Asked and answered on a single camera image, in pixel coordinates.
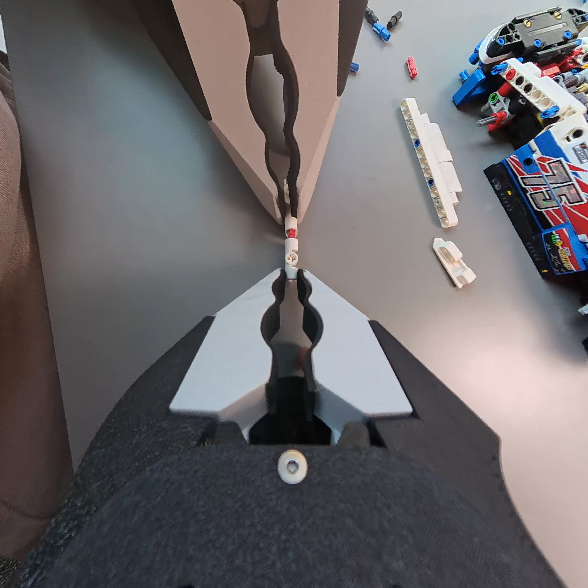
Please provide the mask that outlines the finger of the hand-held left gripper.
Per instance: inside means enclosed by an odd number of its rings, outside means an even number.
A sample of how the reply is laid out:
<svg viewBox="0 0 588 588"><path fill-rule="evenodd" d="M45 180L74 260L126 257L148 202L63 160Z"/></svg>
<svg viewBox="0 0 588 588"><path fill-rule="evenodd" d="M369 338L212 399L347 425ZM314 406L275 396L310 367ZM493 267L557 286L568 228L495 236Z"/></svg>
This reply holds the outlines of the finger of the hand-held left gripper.
<svg viewBox="0 0 588 588"><path fill-rule="evenodd" d="M266 137L246 92L251 44L236 1L173 1L201 84L210 128L269 215L283 225L278 189L266 162Z"/></svg>
<svg viewBox="0 0 588 588"><path fill-rule="evenodd" d="M272 1L271 33L285 75L285 139L291 144L290 197L296 216L310 204L340 103L339 1Z"/></svg>

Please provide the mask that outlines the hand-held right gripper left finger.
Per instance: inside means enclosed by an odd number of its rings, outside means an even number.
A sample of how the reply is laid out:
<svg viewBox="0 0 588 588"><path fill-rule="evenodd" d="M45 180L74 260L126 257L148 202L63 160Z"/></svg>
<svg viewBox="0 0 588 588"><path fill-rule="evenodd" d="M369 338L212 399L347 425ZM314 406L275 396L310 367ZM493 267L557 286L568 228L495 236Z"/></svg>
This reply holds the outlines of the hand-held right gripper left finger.
<svg viewBox="0 0 588 588"><path fill-rule="evenodd" d="M218 311L170 411L236 423L248 441L268 413L266 388L277 379L271 342L282 301L283 270L276 269Z"/></svg>

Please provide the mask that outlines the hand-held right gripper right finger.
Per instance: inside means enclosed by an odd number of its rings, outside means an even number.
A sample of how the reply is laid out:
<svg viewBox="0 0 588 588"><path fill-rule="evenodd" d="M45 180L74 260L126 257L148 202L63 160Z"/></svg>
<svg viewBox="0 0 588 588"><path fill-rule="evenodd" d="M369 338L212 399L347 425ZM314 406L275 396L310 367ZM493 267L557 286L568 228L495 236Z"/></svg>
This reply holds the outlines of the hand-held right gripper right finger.
<svg viewBox="0 0 588 588"><path fill-rule="evenodd" d="M298 271L297 283L311 343L306 384L314 415L331 430L330 444L348 423L410 416L413 406L368 317L308 270Z"/></svg>

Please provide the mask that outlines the small white brick panel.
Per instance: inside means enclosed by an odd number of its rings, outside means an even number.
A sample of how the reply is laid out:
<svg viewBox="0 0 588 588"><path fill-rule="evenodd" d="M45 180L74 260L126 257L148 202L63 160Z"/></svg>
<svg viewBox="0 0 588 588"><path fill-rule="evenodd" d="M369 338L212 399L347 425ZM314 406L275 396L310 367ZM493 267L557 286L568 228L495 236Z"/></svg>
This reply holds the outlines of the small white brick panel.
<svg viewBox="0 0 588 588"><path fill-rule="evenodd" d="M461 289L476 279L476 274L465 263L461 250L454 242L434 238L432 249L455 287Z"/></svg>

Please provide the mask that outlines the long white brick beam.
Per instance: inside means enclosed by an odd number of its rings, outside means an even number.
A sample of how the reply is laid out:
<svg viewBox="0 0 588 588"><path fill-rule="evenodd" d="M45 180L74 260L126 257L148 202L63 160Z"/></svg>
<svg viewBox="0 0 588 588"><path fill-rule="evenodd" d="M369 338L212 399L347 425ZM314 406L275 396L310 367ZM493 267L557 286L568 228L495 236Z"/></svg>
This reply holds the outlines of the long white brick beam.
<svg viewBox="0 0 588 588"><path fill-rule="evenodd" d="M402 99L400 110L439 223L443 229L452 228L459 222L455 207L462 186L443 133L439 124L421 113L416 99Z"/></svg>

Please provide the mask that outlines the blue white red toy car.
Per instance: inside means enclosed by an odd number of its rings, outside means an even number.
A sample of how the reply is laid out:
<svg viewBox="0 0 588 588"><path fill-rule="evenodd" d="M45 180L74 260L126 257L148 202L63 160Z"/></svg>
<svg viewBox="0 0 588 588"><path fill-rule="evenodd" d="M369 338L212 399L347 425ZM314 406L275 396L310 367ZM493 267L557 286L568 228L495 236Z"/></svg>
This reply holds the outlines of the blue white red toy car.
<svg viewBox="0 0 588 588"><path fill-rule="evenodd" d="M542 275L587 275L587 11L561 6L493 29L460 73L456 107L514 152L484 174Z"/></svg>

